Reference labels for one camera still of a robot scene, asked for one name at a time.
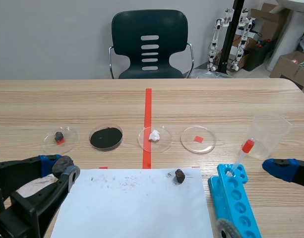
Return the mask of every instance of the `white paper sheet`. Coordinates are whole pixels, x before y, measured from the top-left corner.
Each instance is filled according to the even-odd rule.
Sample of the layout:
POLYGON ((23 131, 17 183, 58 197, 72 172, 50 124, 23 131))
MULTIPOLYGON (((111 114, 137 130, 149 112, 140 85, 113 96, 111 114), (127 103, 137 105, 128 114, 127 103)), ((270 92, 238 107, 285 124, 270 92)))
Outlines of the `white paper sheet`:
POLYGON ((213 238, 200 168, 175 170, 81 170, 51 238, 213 238))

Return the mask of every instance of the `dropper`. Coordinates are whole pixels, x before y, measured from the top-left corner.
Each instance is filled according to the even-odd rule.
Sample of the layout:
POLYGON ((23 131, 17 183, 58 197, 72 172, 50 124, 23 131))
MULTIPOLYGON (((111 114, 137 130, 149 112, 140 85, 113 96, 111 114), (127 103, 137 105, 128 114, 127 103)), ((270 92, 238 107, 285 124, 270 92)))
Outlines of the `dropper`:
POLYGON ((243 159, 247 156, 247 154, 250 152, 250 150, 252 149, 254 143, 255 143, 254 139, 249 139, 249 140, 247 140, 245 142, 244 146, 242 147, 242 151, 241 151, 241 153, 239 155, 239 158, 233 164, 233 166, 230 169, 230 171, 227 172, 228 176, 233 176, 235 170, 237 169, 237 167, 239 166, 239 164, 243 161, 243 159))

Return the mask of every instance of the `black chair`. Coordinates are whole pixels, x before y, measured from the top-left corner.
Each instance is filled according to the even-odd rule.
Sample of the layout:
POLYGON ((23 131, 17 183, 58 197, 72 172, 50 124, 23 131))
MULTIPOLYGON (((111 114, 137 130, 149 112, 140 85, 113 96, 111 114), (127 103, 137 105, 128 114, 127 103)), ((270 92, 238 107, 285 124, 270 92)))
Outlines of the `black chair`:
POLYGON ((113 45, 109 48, 110 73, 114 78, 111 64, 111 49, 117 55, 127 56, 130 67, 119 78, 183 78, 173 68, 169 59, 177 52, 190 46, 191 70, 193 52, 187 43, 188 23, 185 15, 177 10, 136 10, 124 11, 112 20, 113 45))

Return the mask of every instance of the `plastic cup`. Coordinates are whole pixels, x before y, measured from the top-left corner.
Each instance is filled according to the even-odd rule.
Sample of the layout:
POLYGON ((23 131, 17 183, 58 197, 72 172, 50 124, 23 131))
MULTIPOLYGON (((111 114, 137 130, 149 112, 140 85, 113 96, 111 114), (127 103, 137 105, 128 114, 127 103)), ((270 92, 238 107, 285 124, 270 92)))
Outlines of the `plastic cup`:
POLYGON ((276 113, 256 114, 244 140, 244 142, 252 138, 255 140, 249 154, 258 159, 268 158, 291 128, 292 125, 276 113))

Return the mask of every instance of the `gray wheel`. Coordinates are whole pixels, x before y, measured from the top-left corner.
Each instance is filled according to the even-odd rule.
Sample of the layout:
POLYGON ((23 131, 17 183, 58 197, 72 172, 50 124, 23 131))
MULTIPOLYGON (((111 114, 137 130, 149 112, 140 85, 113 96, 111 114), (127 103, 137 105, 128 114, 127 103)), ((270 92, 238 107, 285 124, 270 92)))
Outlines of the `gray wheel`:
POLYGON ((224 218, 218 219, 216 226, 221 238, 243 238, 236 226, 224 218))

